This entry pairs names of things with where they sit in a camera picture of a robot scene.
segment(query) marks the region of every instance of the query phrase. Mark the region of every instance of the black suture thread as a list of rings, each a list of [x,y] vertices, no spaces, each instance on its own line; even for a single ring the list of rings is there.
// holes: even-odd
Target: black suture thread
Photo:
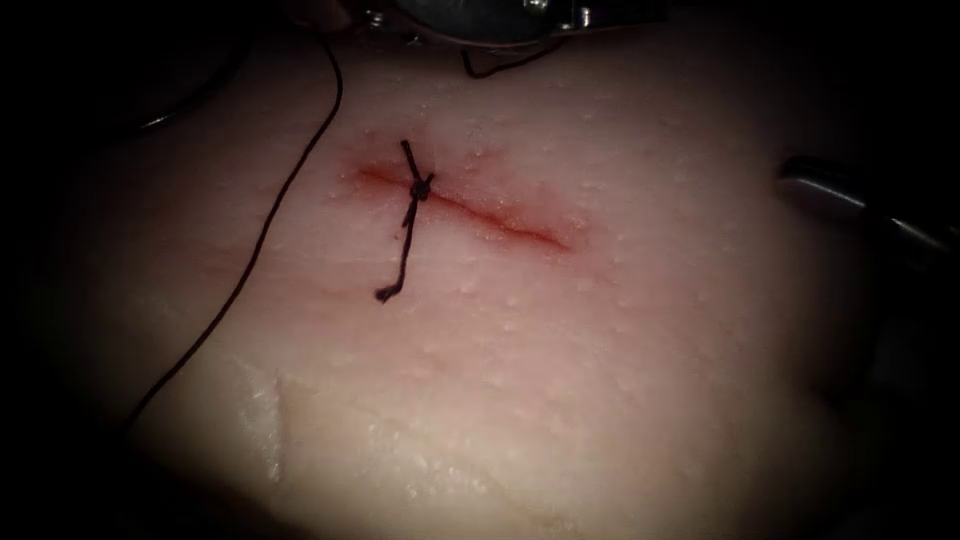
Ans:
[[[230,306],[233,305],[237,297],[240,296],[240,292],[243,290],[244,285],[247,283],[247,279],[250,278],[250,274],[253,272],[253,267],[257,264],[257,259],[260,257],[260,251],[263,249],[263,244],[267,239],[267,232],[270,230],[270,224],[273,222],[273,218],[277,215],[277,211],[280,209],[280,203],[283,202],[284,196],[287,194],[287,191],[290,189],[290,185],[296,179],[297,175],[300,173],[300,169],[303,168],[303,164],[306,163],[307,158],[310,156],[310,152],[313,151],[313,148],[317,145],[317,142],[320,140],[320,137],[323,136],[324,132],[330,126],[330,123],[333,122],[334,117],[337,116],[337,112],[340,110],[340,100],[343,98],[343,75],[340,73],[340,65],[337,64],[337,59],[333,55],[333,51],[330,49],[330,46],[327,44],[326,40],[323,39],[321,34],[317,34],[317,38],[320,41],[320,45],[323,47],[323,50],[327,53],[327,58],[330,59],[330,64],[333,66],[333,72],[337,78],[337,96],[333,103],[333,108],[330,109],[330,113],[327,115],[327,118],[323,121],[323,124],[320,125],[320,128],[317,129],[317,132],[314,133],[313,137],[310,139],[310,142],[307,143],[307,146],[303,149],[303,152],[300,154],[300,159],[297,160],[297,164],[293,167],[293,170],[290,172],[290,175],[287,177],[287,180],[283,183],[283,186],[280,188],[280,192],[277,194],[277,198],[273,202],[273,206],[270,208],[270,213],[267,214],[267,218],[263,222],[263,228],[260,230],[260,236],[257,238],[256,246],[253,248],[253,254],[250,256],[250,261],[247,263],[246,268],[243,270],[243,274],[240,276],[240,280],[237,281],[237,285],[233,288],[233,292],[230,293],[230,296],[227,298],[227,301],[224,302],[223,307],[220,308],[220,311],[217,315],[210,321],[210,324],[207,325],[207,328],[200,334],[200,337],[193,342],[193,345],[187,349],[187,352],[177,361],[172,368],[170,368],[166,373],[160,377],[150,390],[144,394],[143,398],[133,409],[126,420],[120,427],[120,435],[124,436],[133,427],[133,424],[137,421],[137,418],[140,417],[140,414],[144,409],[147,408],[147,405],[150,404],[150,401],[157,395],[158,392],[172,379],[185,365],[194,354],[200,349],[203,343],[213,334],[213,331],[219,326],[220,321],[223,320],[223,317],[227,314],[227,311],[230,309]]]
[[[494,66],[488,69],[487,71],[481,71],[480,73],[477,73],[476,71],[473,70],[473,63],[470,61],[470,53],[468,53],[466,49],[462,49],[460,51],[460,57],[463,58],[463,69],[464,71],[467,72],[467,75],[469,75],[470,78],[486,79],[487,77],[490,77],[491,75],[495,75],[501,71],[524,66],[526,64],[529,64],[530,62],[539,60],[544,56],[559,49],[561,45],[566,43],[566,41],[567,41],[567,38],[562,37],[558,39],[553,45],[550,45],[549,47],[543,49],[542,51],[536,52],[534,54],[531,54],[530,56],[527,56],[526,58],[522,58],[514,62],[508,62],[506,64],[500,64],[499,66]]]
[[[433,182],[433,173],[427,175],[427,179],[420,178],[420,171],[417,169],[417,163],[413,159],[413,152],[410,150],[410,143],[406,139],[400,141],[403,147],[403,153],[407,156],[407,164],[410,165],[410,172],[413,174],[413,185],[410,186],[410,205],[407,206],[407,213],[403,216],[401,227],[407,229],[407,235],[403,240],[403,252],[400,254],[400,273],[397,281],[393,285],[377,289],[373,296],[386,304],[387,300],[396,296],[403,290],[403,281],[407,277],[407,258],[410,256],[410,245],[413,243],[413,222],[417,219],[417,206],[421,201],[427,200],[430,195],[430,183]]]

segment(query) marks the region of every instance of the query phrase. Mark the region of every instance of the blood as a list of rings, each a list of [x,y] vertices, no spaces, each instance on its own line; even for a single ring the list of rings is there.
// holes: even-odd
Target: blood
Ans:
[[[342,147],[340,181],[350,196],[406,200],[413,178],[402,139],[410,141],[421,173],[436,175],[421,219],[467,227],[505,250],[557,256],[589,248],[591,220],[570,204],[572,194],[557,188],[549,171],[521,175],[521,160],[491,144],[457,148],[423,132],[364,132]]]

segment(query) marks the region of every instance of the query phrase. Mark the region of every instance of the dark background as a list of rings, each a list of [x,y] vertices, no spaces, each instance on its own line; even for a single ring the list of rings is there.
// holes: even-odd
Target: dark background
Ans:
[[[948,54],[955,40],[945,28],[945,13],[916,4],[854,0],[676,4],[737,10],[771,42],[807,56],[860,118],[867,152],[856,165],[881,189],[925,215],[960,215],[949,196],[955,183],[950,167],[955,136],[947,81],[956,61]],[[24,151],[11,161],[22,161],[27,171],[15,175],[17,181],[8,180],[13,186],[8,230],[13,233],[15,280],[39,271],[37,261],[57,245],[58,208],[69,204],[57,194],[78,159],[111,144],[117,133],[152,112],[175,105],[203,84],[251,31],[287,31],[288,24],[269,1],[94,1],[42,7],[46,13],[24,18],[23,41],[12,51],[24,68],[18,86],[30,94],[22,108],[13,104],[26,119],[17,145]],[[914,288],[882,292],[902,304],[920,294]],[[190,485],[128,452],[116,426],[102,425],[83,410],[47,371],[54,363],[50,351],[57,348],[45,343],[48,336],[41,330],[21,324],[31,306],[16,290],[12,298],[9,350],[14,354],[8,357],[13,370],[7,381],[13,403],[6,440],[14,481],[8,485],[22,505],[18,517],[29,525],[30,536],[301,535],[272,523],[232,494]],[[956,304],[951,299],[936,306]],[[919,316],[918,324],[939,338],[909,346],[923,349],[917,353],[923,361],[940,356],[943,362],[951,348],[938,339],[955,331],[951,328],[960,329],[951,327],[956,315],[921,307],[927,315]],[[55,354],[69,357],[68,351]],[[909,415],[905,461],[878,478],[872,494],[865,494],[864,501],[874,508],[864,518],[866,524],[834,533],[845,518],[837,516],[836,522],[798,531],[798,537],[920,537],[946,523],[945,498],[939,493],[950,492],[945,473],[955,469],[943,442],[955,424],[941,407],[949,396],[946,380],[933,384],[930,400]]]

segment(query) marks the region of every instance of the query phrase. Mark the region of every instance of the skin surface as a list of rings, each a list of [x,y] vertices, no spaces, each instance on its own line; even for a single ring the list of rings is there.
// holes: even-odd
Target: skin surface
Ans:
[[[862,254],[771,181],[861,151],[810,65],[689,13],[483,81],[449,50],[333,46],[339,116],[136,445],[338,538],[771,537],[838,504],[857,446],[824,396],[862,353]],[[274,35],[215,100],[79,168],[70,273],[28,288],[105,423],[217,312],[333,98],[315,42]],[[364,191],[349,163],[402,138],[437,197],[381,305],[409,184]],[[491,154],[509,174],[470,176]],[[468,178],[576,249],[505,246],[440,200]]]

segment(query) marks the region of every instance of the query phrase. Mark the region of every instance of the surgical knot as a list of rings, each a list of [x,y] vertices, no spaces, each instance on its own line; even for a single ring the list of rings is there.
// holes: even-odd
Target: surgical knot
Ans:
[[[427,195],[430,195],[430,183],[424,180],[416,180],[412,186],[410,186],[410,196],[418,201],[427,200]]]

